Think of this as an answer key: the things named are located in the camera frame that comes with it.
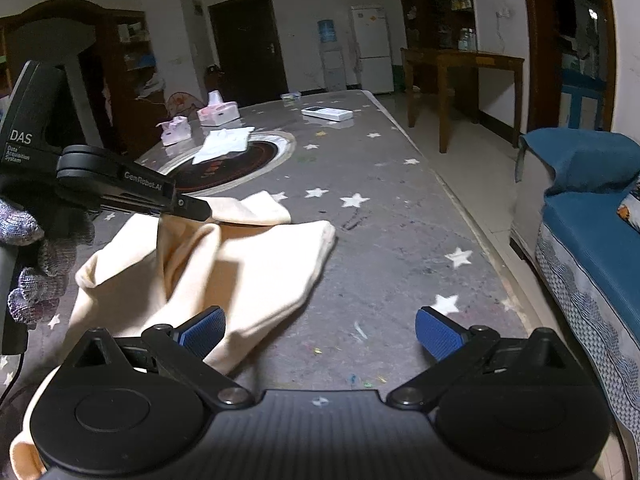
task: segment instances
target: cream towel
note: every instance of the cream towel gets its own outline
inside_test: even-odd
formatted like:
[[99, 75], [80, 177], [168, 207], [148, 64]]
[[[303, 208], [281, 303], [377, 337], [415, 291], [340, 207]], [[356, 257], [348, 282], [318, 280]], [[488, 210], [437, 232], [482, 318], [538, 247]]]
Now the cream towel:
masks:
[[[154, 324], [178, 326], [218, 305], [226, 333], [204, 362], [226, 374], [305, 302], [334, 243], [334, 227], [290, 224], [287, 210], [265, 191], [242, 201], [204, 200], [211, 206], [207, 222], [133, 215], [78, 270], [64, 355], [95, 326], [114, 337], [139, 336]], [[20, 480], [42, 472], [28, 417], [43, 389], [11, 446]]]

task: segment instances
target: sofa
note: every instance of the sofa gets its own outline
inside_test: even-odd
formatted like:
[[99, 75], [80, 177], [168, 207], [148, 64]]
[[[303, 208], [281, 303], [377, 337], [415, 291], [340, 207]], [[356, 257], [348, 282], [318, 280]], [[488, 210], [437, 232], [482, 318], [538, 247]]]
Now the sofa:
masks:
[[640, 233], [617, 214], [640, 146], [609, 132], [521, 137], [511, 247], [533, 265], [596, 372], [633, 478], [640, 449]]

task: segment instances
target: white refrigerator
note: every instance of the white refrigerator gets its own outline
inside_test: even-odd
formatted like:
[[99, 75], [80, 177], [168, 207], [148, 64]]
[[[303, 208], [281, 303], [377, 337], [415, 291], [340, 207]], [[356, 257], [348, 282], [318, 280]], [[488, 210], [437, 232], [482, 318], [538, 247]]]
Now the white refrigerator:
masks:
[[385, 9], [353, 6], [351, 25], [356, 44], [356, 75], [361, 88], [373, 94], [393, 92], [394, 74]]

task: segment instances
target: green object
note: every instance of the green object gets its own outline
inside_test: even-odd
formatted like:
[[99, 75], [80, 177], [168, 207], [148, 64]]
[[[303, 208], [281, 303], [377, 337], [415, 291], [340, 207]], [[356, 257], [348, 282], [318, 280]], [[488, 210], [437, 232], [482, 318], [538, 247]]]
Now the green object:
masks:
[[392, 65], [391, 69], [394, 74], [394, 91], [404, 92], [404, 68], [402, 68], [402, 65]]

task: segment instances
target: white remote control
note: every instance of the white remote control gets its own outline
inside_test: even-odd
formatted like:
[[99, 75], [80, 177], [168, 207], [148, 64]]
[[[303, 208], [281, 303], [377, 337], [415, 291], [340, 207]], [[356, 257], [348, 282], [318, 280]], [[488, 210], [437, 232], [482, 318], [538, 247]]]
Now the white remote control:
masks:
[[345, 121], [353, 117], [353, 112], [351, 110], [340, 110], [339, 108], [322, 108], [321, 106], [303, 108], [302, 114], [310, 117], [326, 119], [328, 121]]

